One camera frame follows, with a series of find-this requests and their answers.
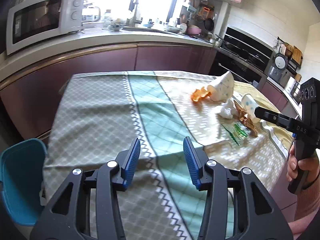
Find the pink sleeve right forearm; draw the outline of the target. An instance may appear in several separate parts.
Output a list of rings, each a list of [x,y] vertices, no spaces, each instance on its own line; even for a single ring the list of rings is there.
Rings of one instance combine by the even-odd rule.
[[[293,222],[293,239],[297,239],[308,227],[319,210],[319,178],[297,197],[297,208]]]

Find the person's right hand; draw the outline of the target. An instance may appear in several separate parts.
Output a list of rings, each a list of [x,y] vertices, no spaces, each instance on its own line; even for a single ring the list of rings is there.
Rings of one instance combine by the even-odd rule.
[[[298,161],[295,157],[295,145],[292,144],[289,150],[289,158],[287,162],[287,180],[293,181],[298,176],[298,170],[307,171],[307,177],[303,184],[303,188],[306,189],[313,184],[319,175],[319,159],[318,155],[314,153],[310,158],[302,159]]]

